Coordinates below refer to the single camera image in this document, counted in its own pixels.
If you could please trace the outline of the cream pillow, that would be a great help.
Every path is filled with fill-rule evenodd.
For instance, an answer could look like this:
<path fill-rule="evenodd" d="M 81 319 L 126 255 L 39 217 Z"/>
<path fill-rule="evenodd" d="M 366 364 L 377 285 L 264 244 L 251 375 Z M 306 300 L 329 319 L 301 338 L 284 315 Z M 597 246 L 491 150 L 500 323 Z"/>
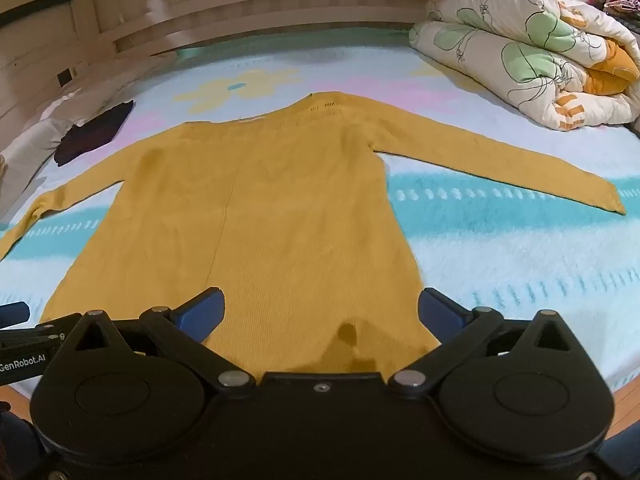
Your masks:
<path fill-rule="evenodd" d="M 86 68 L 1 152 L 1 212 L 11 209 L 73 126 L 95 118 L 122 89 L 175 59 L 173 53 L 114 58 Z"/>

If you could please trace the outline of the folded floral quilt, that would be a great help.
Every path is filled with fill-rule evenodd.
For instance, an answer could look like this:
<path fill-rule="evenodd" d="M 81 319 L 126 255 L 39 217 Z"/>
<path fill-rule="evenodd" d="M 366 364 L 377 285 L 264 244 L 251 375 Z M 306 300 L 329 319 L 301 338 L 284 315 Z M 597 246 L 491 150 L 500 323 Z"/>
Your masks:
<path fill-rule="evenodd" d="M 553 130 L 639 117 L 636 36 L 580 0 L 432 0 L 409 44 Z"/>

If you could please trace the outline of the mustard yellow knit sweater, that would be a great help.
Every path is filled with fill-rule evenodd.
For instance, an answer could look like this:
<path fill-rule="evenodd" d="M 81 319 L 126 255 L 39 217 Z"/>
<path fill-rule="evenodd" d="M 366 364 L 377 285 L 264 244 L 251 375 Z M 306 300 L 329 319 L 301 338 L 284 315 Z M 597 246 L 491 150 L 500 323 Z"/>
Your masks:
<path fill-rule="evenodd" d="M 616 187 L 552 156 L 400 108 L 317 93 L 257 118 L 186 122 L 36 198 L 2 236 L 110 186 L 117 195 L 44 308 L 136 318 L 224 293 L 209 348 L 268 370 L 393 374 L 435 349 L 416 259 L 387 198 L 399 155 L 622 214 Z"/>

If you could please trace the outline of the wooden bedside cabinet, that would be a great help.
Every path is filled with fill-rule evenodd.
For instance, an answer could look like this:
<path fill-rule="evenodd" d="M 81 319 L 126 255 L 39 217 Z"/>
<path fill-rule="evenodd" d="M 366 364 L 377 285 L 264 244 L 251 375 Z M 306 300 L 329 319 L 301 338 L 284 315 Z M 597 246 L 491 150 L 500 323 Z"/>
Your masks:
<path fill-rule="evenodd" d="M 1 145 L 23 130 L 58 79 L 98 56 L 93 0 L 1 0 Z"/>

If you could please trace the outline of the folded dark striped garment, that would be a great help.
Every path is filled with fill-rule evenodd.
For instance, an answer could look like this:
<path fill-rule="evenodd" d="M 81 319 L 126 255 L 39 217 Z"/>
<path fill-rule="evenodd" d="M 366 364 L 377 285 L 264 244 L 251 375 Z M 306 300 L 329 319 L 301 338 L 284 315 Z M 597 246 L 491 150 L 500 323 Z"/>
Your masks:
<path fill-rule="evenodd" d="M 62 137 L 53 159 L 61 167 L 79 157 L 110 143 L 134 109 L 134 101 L 113 106 L 92 118 L 85 125 L 73 125 Z"/>

